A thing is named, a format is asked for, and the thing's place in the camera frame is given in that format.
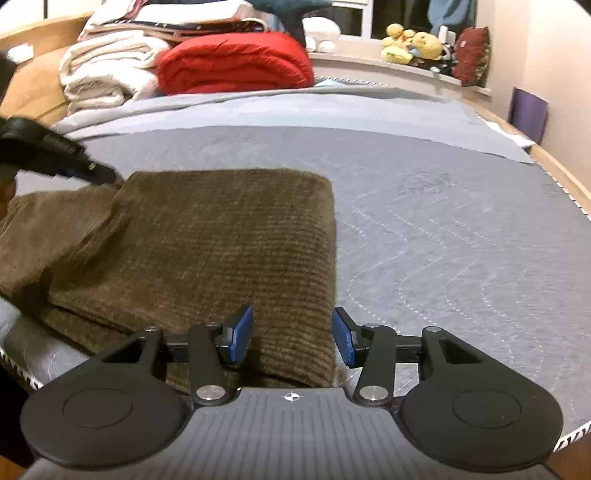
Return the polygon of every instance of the bed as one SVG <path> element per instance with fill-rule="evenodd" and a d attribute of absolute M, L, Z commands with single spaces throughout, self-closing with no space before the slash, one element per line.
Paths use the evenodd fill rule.
<path fill-rule="evenodd" d="M 564 414 L 557 449 L 587 432 L 591 200 L 558 161 L 490 129 L 482 118 L 514 133 L 481 106 L 346 79 L 352 85 L 178 95 L 64 119 L 55 65 L 84 20 L 0 39 L 39 44 L 4 115 L 59 121 L 58 131 L 124 176 L 289 167 L 328 177 L 338 305 L 404 335 L 442 326 L 539 383 Z M 20 193 L 82 185 L 28 173 L 18 181 Z M 87 358 L 5 301 L 0 355 L 31 388 Z M 340 364 L 334 384 L 350 388 L 358 374 Z M 399 368 L 396 395 L 417 381 L 415 368 Z"/>

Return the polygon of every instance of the silver bolt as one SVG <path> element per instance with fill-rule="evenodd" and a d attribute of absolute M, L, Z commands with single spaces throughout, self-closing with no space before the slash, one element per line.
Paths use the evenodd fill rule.
<path fill-rule="evenodd" d="M 219 400 L 226 391 L 219 385 L 204 385 L 197 389 L 197 396 L 202 400 Z"/>
<path fill-rule="evenodd" d="M 379 385 L 368 385 L 359 390 L 359 395 L 364 400 L 381 401 L 388 396 L 388 390 Z"/>

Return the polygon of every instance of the pillow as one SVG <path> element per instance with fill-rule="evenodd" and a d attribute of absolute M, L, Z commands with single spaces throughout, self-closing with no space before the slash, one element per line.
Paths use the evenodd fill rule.
<path fill-rule="evenodd" d="M 453 76 L 462 86 L 476 85 L 491 59 L 491 37 L 488 27 L 465 29 L 456 43 L 457 65 Z"/>

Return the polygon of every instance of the purple folder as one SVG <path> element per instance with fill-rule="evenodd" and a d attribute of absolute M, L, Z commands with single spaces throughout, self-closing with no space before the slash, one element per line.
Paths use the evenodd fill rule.
<path fill-rule="evenodd" d="M 507 121 L 539 144 L 548 121 L 548 102 L 533 93 L 513 88 Z"/>

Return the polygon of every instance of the folded red blanket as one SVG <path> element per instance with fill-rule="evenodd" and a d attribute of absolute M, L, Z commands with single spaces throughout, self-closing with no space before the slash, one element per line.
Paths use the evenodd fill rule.
<path fill-rule="evenodd" d="M 279 32 L 204 35 L 162 57 L 158 83 L 176 93 L 246 92 L 310 87 L 312 63 L 303 47 Z"/>

